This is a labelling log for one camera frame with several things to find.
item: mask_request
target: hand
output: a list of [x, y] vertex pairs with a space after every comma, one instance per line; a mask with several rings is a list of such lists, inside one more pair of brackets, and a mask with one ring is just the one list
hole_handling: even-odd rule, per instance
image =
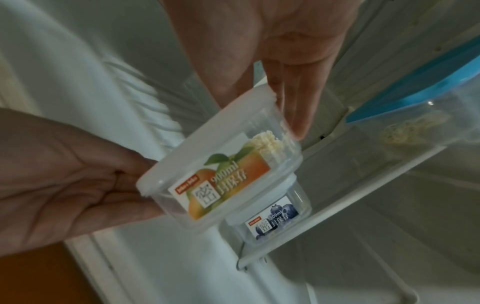
[[198, 75], [221, 107], [253, 86], [261, 60], [294, 133], [312, 124], [360, 0], [164, 0]]
[[77, 128], [0, 110], [0, 256], [158, 216], [136, 152]]

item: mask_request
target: small plastic container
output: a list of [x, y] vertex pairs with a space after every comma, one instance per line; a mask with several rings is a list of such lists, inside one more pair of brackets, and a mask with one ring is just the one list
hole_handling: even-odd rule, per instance
[[267, 86], [221, 110], [137, 182], [187, 229], [203, 231], [269, 193], [300, 166], [300, 144]]
[[421, 67], [347, 117], [390, 146], [480, 142], [480, 38]]
[[225, 221], [247, 243], [258, 245], [290, 229], [312, 211], [310, 201], [291, 174], [254, 204], [237, 210]]

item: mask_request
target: container label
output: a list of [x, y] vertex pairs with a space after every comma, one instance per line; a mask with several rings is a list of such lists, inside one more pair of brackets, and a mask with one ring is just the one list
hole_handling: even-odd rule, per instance
[[290, 202], [289, 198], [284, 196], [277, 202], [270, 205], [265, 210], [255, 215], [245, 222], [255, 239], [259, 239], [271, 231], [282, 227], [286, 223], [298, 216], [298, 212]]
[[270, 171], [256, 146], [241, 133], [219, 148], [204, 165], [168, 191], [197, 220]]

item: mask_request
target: container lid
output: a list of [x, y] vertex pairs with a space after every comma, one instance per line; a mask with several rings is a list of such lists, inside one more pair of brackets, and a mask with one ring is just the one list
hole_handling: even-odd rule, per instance
[[346, 118], [347, 123], [436, 98], [480, 74], [480, 37], [400, 79]]
[[290, 187], [297, 180], [295, 174], [290, 174], [280, 184], [275, 186], [271, 191], [264, 196], [255, 200], [255, 202], [249, 205], [247, 208], [237, 210], [235, 213], [226, 217], [225, 221], [229, 226], [242, 225], [246, 220], [261, 212], [269, 205], [273, 204], [276, 200], [280, 199], [290, 189]]
[[276, 100], [268, 85], [253, 88], [235, 99], [138, 180], [136, 187], [142, 196], [149, 196], [152, 191], [168, 186], [168, 181], [175, 178], [179, 171], [193, 169], [196, 161], [208, 157], [241, 130], [254, 114], [274, 106]]

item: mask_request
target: wooden floor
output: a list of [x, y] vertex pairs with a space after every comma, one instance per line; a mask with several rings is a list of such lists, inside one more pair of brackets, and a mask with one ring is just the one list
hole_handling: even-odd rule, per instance
[[63, 244], [0, 258], [1, 304], [101, 304]]

